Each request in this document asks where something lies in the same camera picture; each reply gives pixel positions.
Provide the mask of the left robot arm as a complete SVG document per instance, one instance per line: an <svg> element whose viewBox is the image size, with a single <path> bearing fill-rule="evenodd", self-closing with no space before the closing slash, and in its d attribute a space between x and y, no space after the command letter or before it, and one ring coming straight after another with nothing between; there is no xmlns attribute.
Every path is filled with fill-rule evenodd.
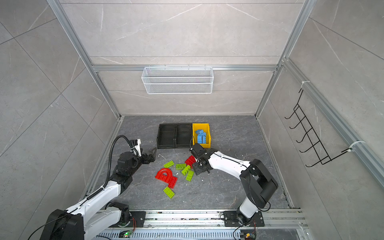
<svg viewBox="0 0 384 240"><path fill-rule="evenodd" d="M119 139L127 142L129 151L120 155L113 169L112 156ZM108 174L104 184L77 204L65 210L53 211L47 222L32 232L29 239L41 231L42 240L92 240L113 225L134 225L136 221L130 213L129 205L117 202L116 198L132 183L133 174L141 165L153 163L156 159L156 148L144 153L140 144L139 139L129 140L124 135L117 136L110 149Z"/></svg>

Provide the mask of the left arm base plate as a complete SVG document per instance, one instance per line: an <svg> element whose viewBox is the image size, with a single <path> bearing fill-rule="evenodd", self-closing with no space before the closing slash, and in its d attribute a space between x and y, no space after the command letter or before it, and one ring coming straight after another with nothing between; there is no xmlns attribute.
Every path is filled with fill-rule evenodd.
<svg viewBox="0 0 384 240"><path fill-rule="evenodd" d="M126 227L143 228L145 219L146 219L145 211L133 211L133 212L125 211L122 213L121 219L117 223L117 225L121 228L126 228Z"/></svg>

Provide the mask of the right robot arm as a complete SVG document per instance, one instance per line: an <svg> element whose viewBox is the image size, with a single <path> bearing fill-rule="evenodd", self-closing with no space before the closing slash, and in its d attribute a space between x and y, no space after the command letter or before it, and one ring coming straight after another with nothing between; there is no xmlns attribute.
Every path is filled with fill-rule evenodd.
<svg viewBox="0 0 384 240"><path fill-rule="evenodd" d="M247 225L255 214L267 212L269 200L279 185L262 161L254 159L243 161L227 156L215 149L205 149L200 144L190 148L196 162L193 169L196 175L211 170L220 170L241 181L246 198L237 209L237 219L241 225Z"/></svg>

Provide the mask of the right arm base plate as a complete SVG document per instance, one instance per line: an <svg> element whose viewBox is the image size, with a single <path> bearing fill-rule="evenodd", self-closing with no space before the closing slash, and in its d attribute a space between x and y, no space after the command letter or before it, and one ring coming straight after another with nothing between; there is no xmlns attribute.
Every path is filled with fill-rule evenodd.
<svg viewBox="0 0 384 240"><path fill-rule="evenodd" d="M224 211L219 216L224 221L225 227L240 227L255 225L256 227L264 227L265 222L261 212L256 212L251 218L247 218L238 211Z"/></svg>

